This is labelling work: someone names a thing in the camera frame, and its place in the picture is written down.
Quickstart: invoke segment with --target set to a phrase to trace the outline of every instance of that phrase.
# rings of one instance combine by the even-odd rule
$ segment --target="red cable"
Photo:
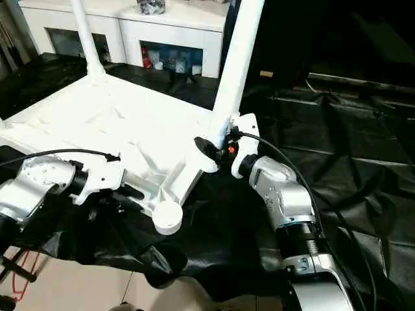
[[[26,260],[27,260],[27,257],[29,257],[29,253],[30,253],[30,251],[27,251],[26,252],[25,258],[23,259],[23,263],[21,264],[21,267],[24,267],[24,265],[26,263]],[[38,263],[39,255],[40,255],[40,252],[38,252],[38,254],[36,255],[36,258],[34,259],[32,268],[30,269],[30,273],[33,273],[34,267],[36,267],[36,264]],[[13,289],[13,294],[20,294],[20,297],[15,297],[14,298],[14,300],[16,302],[19,302],[19,301],[21,301],[23,299],[23,296],[25,295],[25,292],[26,292],[26,289],[27,289],[27,286],[28,285],[29,285],[29,281],[26,281],[25,286],[23,287],[23,290],[22,291],[17,291],[16,290],[16,273],[13,272],[13,276],[12,276],[12,289]]]

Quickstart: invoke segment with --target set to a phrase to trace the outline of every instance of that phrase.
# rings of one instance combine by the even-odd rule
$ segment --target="tile floor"
[[[6,253],[11,257],[16,249]],[[25,267],[31,267],[36,254],[31,253]],[[16,311],[109,311],[123,301],[135,311],[278,311],[279,301],[246,295],[215,304],[192,279],[180,279],[164,290],[148,285],[144,275],[100,266],[82,266],[76,262],[50,259],[40,255],[36,265],[38,280],[29,284]],[[16,277],[16,290],[24,287]],[[0,295],[19,297],[12,291],[12,274],[0,284]]]

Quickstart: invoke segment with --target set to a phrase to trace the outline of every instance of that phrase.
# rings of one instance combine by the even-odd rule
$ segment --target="white cabinet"
[[[201,0],[166,0],[166,12],[141,14],[136,0],[83,0],[99,50],[112,62],[143,66],[143,44],[169,45],[202,52],[202,75],[217,78],[229,3]],[[70,47],[79,54],[75,19],[69,0],[22,0],[20,7],[39,53]]]
[[[40,54],[55,53],[59,49],[58,45],[63,42],[59,38],[64,37],[65,32],[59,33],[56,30],[69,30],[66,32],[68,38],[77,37],[77,26],[69,0],[23,0],[19,4]],[[88,14],[87,18],[91,31],[95,34],[94,39],[103,38],[101,43],[108,50],[110,60],[115,63],[126,62],[118,19],[108,13],[106,16]]]

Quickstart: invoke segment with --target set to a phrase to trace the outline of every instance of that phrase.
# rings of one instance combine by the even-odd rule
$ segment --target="black tarp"
[[[126,65],[109,66],[108,72],[207,108],[215,99],[210,80],[172,82],[168,75],[154,77]],[[75,58],[43,55],[0,83],[0,115],[30,106],[84,73],[84,63]],[[404,310],[405,304],[413,309],[415,109],[285,92],[245,97],[241,112],[256,114],[261,136],[281,147],[316,191],[327,235],[364,298],[370,300],[367,272],[330,209],[342,212],[369,256],[378,310]],[[263,147],[260,153],[274,156]],[[0,149],[1,159],[13,156]],[[2,168],[1,181],[14,172]],[[95,208],[96,219],[88,220]],[[225,170],[202,176],[173,236],[157,234],[139,211],[117,213],[94,196],[81,207],[51,197],[15,244],[81,264],[143,272],[157,287],[194,277],[218,301],[277,295],[284,280],[275,271],[278,246],[263,202],[247,182]]]

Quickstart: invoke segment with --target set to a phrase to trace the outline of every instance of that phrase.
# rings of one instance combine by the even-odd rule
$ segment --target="black cable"
[[[313,193],[318,196],[323,202],[325,202],[328,206],[331,207],[331,211],[333,211],[337,218],[340,220],[341,225],[346,229],[346,231],[348,232],[352,242],[356,245],[357,250],[359,251],[359,255],[362,258],[364,265],[366,266],[366,269],[368,271],[368,275],[370,278],[370,284],[371,284],[371,295],[372,295],[372,310],[376,311],[377,309],[377,290],[376,290],[376,283],[375,283],[375,278],[372,272],[372,269],[370,268],[369,262],[368,262],[368,257],[366,256],[366,254],[364,253],[364,251],[362,250],[362,247],[359,244],[359,241],[357,241],[356,235],[353,232],[353,230],[351,230],[350,225],[347,223],[346,219],[344,219],[342,213],[340,213],[340,211],[336,210],[333,208],[333,205],[331,204],[331,202],[329,200],[327,200],[326,198],[323,198],[317,191],[313,190]]]
[[[244,132],[239,132],[239,135],[256,139],[256,140],[260,141],[261,143],[267,145],[269,148],[273,149],[273,151],[275,151],[282,158],[282,160],[284,160],[284,162],[286,162],[286,164],[288,164],[288,166],[291,167],[291,169],[296,173],[297,177],[300,179],[302,185],[305,187],[307,192],[310,194],[311,205],[313,206],[313,209],[314,209],[314,215],[316,217],[317,224],[320,227],[320,233],[323,235],[324,232],[322,231],[323,225],[322,225],[322,219],[321,219],[321,214],[320,214],[321,210],[318,208],[318,206],[317,206],[317,204],[314,200],[313,192],[311,191],[310,186],[306,182],[306,180],[305,180],[304,176],[301,174],[301,172],[296,168],[294,163],[292,163],[291,160],[280,149],[278,149],[276,146],[274,146],[270,142],[266,141],[265,139],[263,139],[259,136],[256,136],[256,135],[253,135],[253,134],[250,134],[250,133],[244,133]],[[346,268],[344,267],[343,262],[340,260],[340,258],[335,253],[335,250],[333,249],[330,241],[328,239],[326,239],[326,242],[327,242],[327,247],[329,249],[330,254],[333,256],[333,259],[337,263],[338,268],[342,272],[343,276],[346,278],[347,282],[350,285],[351,290],[353,291],[353,293],[355,294],[355,296],[359,300],[359,304],[361,305],[362,310],[367,311],[366,306],[364,305],[362,296],[360,295],[356,284],[354,283],[354,281],[350,277],[349,273],[347,272]]]
[[[76,152],[80,154],[96,154],[98,156],[103,156],[106,158],[107,161],[119,161],[120,158],[116,157],[112,154],[106,154],[105,152],[95,151],[95,150],[88,150],[88,149],[56,149],[56,150],[48,150],[48,151],[42,151],[42,152],[36,152],[35,154],[27,154],[23,155],[21,157],[17,157],[5,162],[0,163],[0,167],[3,167],[5,165],[9,165],[15,162],[24,161],[27,159],[31,159],[33,157],[41,157],[41,156],[47,156],[49,154],[63,154],[68,152]]]

